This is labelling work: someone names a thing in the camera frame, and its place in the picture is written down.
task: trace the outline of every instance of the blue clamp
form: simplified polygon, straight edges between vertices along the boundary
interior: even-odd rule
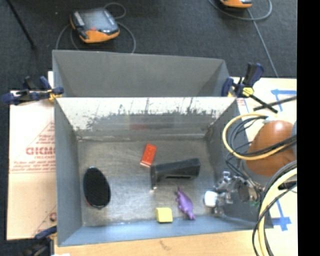
[[[45,99],[53,102],[55,98],[61,97],[64,93],[63,87],[52,88],[46,77],[41,76],[39,80],[41,89],[43,91],[32,91],[31,87],[34,87],[34,83],[32,82],[31,78],[27,76],[22,83],[21,90],[17,91],[16,93],[9,92],[2,95],[1,101],[8,105],[19,105],[22,103],[40,101]]]
[[[262,77],[264,71],[264,68],[259,63],[248,63],[244,79],[240,77],[239,82],[235,83],[231,77],[228,77],[223,83],[221,96],[225,97],[231,95],[237,98],[251,98],[260,103],[263,108],[268,108],[272,112],[278,113],[278,110],[254,95],[254,84]]]

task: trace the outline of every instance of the white cable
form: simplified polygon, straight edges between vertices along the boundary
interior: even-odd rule
[[[260,208],[260,212],[259,212],[259,218],[260,216],[263,214],[263,212],[265,211],[265,209],[268,207],[268,204],[271,201],[271,197],[277,196],[277,191],[279,190],[278,187],[284,183],[286,180],[290,179],[291,177],[297,175],[297,168],[294,168],[290,171],[288,171],[287,173],[285,173],[284,175],[280,176],[274,183],[273,185],[269,188],[269,190],[267,191],[262,204],[261,204],[261,208]],[[258,238],[259,238],[259,245],[260,245],[260,249],[261,252],[263,254],[263,256],[267,256],[268,254],[268,250],[266,247],[266,241],[265,241],[265,234],[264,234],[264,225],[265,225],[265,217],[263,216],[261,218],[261,222],[258,225]]]

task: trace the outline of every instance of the orange ball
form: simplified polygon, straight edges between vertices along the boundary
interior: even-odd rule
[[[293,124],[284,120],[272,120],[267,122],[254,137],[248,153],[265,149],[292,135]],[[280,168],[296,160],[292,148],[277,152],[257,160],[246,160],[247,167],[256,174],[271,177]]]

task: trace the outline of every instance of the yellow sponge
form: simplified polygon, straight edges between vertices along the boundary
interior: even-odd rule
[[[169,207],[157,207],[155,208],[156,220],[160,223],[172,222],[172,211]]]

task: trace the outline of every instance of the gray carpet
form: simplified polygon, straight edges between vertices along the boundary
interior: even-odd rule
[[[104,7],[111,1],[10,0],[36,48],[32,49],[6,0],[0,0],[0,95],[35,83],[52,68],[52,50],[81,49],[223,59],[231,76],[244,76],[249,62],[260,63],[264,77],[297,78],[298,0],[254,0],[249,11],[221,8],[218,0],[118,0],[126,15],[121,33],[106,43],[86,45],[68,26],[72,9]],[[116,17],[117,5],[108,7]],[[32,241],[6,241],[9,110],[0,106],[0,255],[14,256]]]

